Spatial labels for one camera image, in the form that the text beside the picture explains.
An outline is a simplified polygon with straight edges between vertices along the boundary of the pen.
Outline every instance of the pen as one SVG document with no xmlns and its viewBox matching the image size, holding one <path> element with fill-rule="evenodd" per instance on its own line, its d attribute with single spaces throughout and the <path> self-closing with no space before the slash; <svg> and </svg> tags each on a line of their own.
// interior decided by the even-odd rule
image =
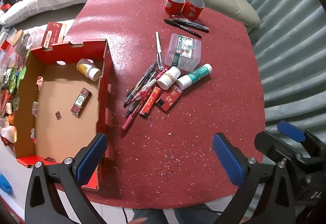
<svg viewBox="0 0 326 224">
<path fill-rule="evenodd" d="M 140 100 L 134 101 L 128 108 L 128 111 L 126 113 L 126 117 L 129 117 L 129 115 L 134 112 L 135 108 L 138 106 Z"/>
<path fill-rule="evenodd" d="M 131 89 L 129 90 L 129 92 L 128 92 L 128 94 L 126 95 L 126 97 L 128 97 L 128 96 L 131 94 L 131 92 L 133 91 L 134 88 L 135 88 L 135 87 L 133 87 L 133 88 L 131 88 Z"/>
<path fill-rule="evenodd" d="M 196 36 L 198 38 L 202 38 L 202 36 L 199 35 L 198 33 L 196 33 L 195 31 L 192 31 L 191 29 L 186 28 L 185 26 L 180 25 L 180 24 L 178 24 L 176 22 L 173 22 L 173 21 L 168 20 L 168 19 L 164 19 L 164 22 L 167 23 L 167 24 L 169 24 L 169 25 L 171 25 L 171 26 L 174 26 L 174 27 L 177 27 L 177 28 L 181 28 L 184 31 L 187 31 L 188 33 L 190 33 L 190 34 L 192 34 L 192 35 L 194 35 L 194 36 Z"/>
<path fill-rule="evenodd" d="M 156 36 L 156 47 L 157 47 L 157 66 L 159 67 L 159 71 L 162 71 L 164 69 L 164 63 L 163 63 L 163 58 L 162 58 L 162 49 L 161 49 L 161 44 L 160 44 L 160 38 L 159 38 L 159 33 L 156 31 L 155 32 Z"/>
<path fill-rule="evenodd" d="M 129 115 L 129 117 L 127 118 L 127 120 L 125 121 L 125 123 L 122 125 L 122 130 L 126 130 L 130 123 L 133 121 L 133 119 L 135 118 L 135 116 L 137 115 L 138 111 L 140 110 L 140 108 L 142 107 L 142 105 L 146 102 L 147 97 L 149 97 L 149 95 L 151 94 L 151 90 L 148 90 L 148 92 L 146 93 L 146 97 L 144 97 L 140 103 L 138 104 L 138 106 L 135 108 L 135 110 L 132 112 L 131 115 Z"/>
<path fill-rule="evenodd" d="M 123 107 L 126 108 L 127 105 L 129 105 L 129 103 L 131 102 L 131 100 L 133 99 L 134 95 L 138 92 L 138 90 L 143 86 L 143 84 L 145 83 L 146 79 L 150 76 L 150 74 L 152 73 L 152 71 L 155 69 L 156 67 L 156 62 L 154 62 L 151 66 L 149 66 L 149 68 L 147 69 L 147 71 L 144 73 L 144 75 L 142 76 L 142 78 L 139 80 L 139 82 L 135 85 L 135 87 L 133 88 L 132 92 L 127 96 L 127 99 L 125 101 L 125 103 L 123 104 Z"/>
<path fill-rule="evenodd" d="M 157 71 L 153 71 L 151 75 L 147 78 L 145 85 L 147 85 L 151 80 L 153 80 L 157 75 Z"/>
<path fill-rule="evenodd" d="M 195 23 L 195 22 L 192 22 L 192 21 L 189 21 L 189 20 L 184 19 L 184 18 L 174 18 L 173 22 L 177 22 L 177 23 L 179 23 L 181 25 L 184 25 L 184 26 L 187 26 L 187 27 L 190 27 L 190 28 L 198 29 L 200 31 L 209 33 L 209 28 L 208 27 L 203 26 L 203 25 L 198 24 L 198 23 Z"/>
<path fill-rule="evenodd" d="M 156 83 L 156 81 L 164 74 L 167 72 L 167 68 L 165 68 L 162 72 L 160 72 L 153 80 L 151 80 L 150 82 L 148 82 L 147 84 L 145 84 L 143 86 L 143 88 L 141 88 L 141 90 L 134 96 L 134 98 L 132 99 L 132 102 L 135 100 L 140 100 L 142 99 L 146 92 L 152 87 L 154 86 L 154 84 Z"/>
</svg>

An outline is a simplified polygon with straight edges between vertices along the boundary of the blue gripper pad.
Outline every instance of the blue gripper pad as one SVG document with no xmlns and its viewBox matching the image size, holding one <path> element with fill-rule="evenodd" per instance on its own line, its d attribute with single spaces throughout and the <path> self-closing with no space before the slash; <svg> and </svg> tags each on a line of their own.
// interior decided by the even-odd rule
<svg viewBox="0 0 326 224">
<path fill-rule="evenodd" d="M 240 187 L 245 180 L 243 168 L 219 134 L 213 137 L 213 149 L 231 183 Z"/>
<path fill-rule="evenodd" d="M 108 147 L 108 139 L 105 134 L 102 134 L 95 143 L 91 142 L 90 144 L 93 144 L 93 146 L 89 149 L 85 155 L 85 158 L 76 168 L 76 180 L 79 186 L 86 185 L 91 179 L 97 165 Z"/>
<path fill-rule="evenodd" d="M 7 179 L 2 174 L 0 174 L 0 188 L 7 194 L 12 193 L 11 185 L 8 183 Z"/>
<path fill-rule="evenodd" d="M 287 135 L 289 138 L 295 140 L 296 142 L 304 142 L 305 135 L 304 132 L 294 125 L 288 122 L 281 121 L 278 123 L 278 131 Z"/>
</svg>

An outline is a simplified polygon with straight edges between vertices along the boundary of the curtain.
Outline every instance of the curtain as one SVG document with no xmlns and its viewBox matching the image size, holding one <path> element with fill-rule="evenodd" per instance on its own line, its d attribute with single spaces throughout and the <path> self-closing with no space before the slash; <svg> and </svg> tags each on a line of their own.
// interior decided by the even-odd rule
<svg viewBox="0 0 326 224">
<path fill-rule="evenodd" d="M 281 120 L 326 142 L 326 12 L 319 0 L 247 0 L 260 17 L 249 33 L 265 99 L 266 130 L 304 156 L 299 143 L 278 133 Z M 271 161 L 264 157 L 265 163 Z M 260 186 L 249 207 L 256 207 Z"/>
</svg>

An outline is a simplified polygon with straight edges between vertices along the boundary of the person's leg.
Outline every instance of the person's leg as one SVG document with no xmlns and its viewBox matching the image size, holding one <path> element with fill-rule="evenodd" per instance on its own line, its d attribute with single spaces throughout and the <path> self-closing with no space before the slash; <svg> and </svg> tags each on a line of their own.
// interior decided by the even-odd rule
<svg viewBox="0 0 326 224">
<path fill-rule="evenodd" d="M 144 224 L 169 224 L 162 209 L 133 209 L 134 219 L 147 217 Z"/>
<path fill-rule="evenodd" d="M 219 217 L 218 213 L 208 211 L 206 204 L 175 208 L 174 213 L 180 224 L 213 224 Z"/>
</svg>

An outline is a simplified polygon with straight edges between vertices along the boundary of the speckled red tabletop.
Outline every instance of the speckled red tabletop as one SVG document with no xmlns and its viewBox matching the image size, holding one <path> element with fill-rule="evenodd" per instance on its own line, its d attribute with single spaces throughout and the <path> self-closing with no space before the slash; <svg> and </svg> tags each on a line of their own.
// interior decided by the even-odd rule
<svg viewBox="0 0 326 224">
<path fill-rule="evenodd" d="M 115 74 L 108 92 L 111 118 L 106 131 L 112 150 L 99 168 L 99 191 L 91 201 L 128 208 L 175 208 L 234 194 L 216 158 L 211 139 L 223 132 L 247 157 L 262 160 L 254 147 L 264 130 L 264 100 L 256 59 L 244 25 L 205 8 L 200 22 L 202 60 L 213 73 L 186 89 L 165 113 L 155 106 L 150 117 L 137 116 L 124 136 L 125 95 L 156 60 L 155 31 L 163 58 L 173 33 L 165 0 L 88 0 L 65 40 L 107 38 Z"/>
</svg>

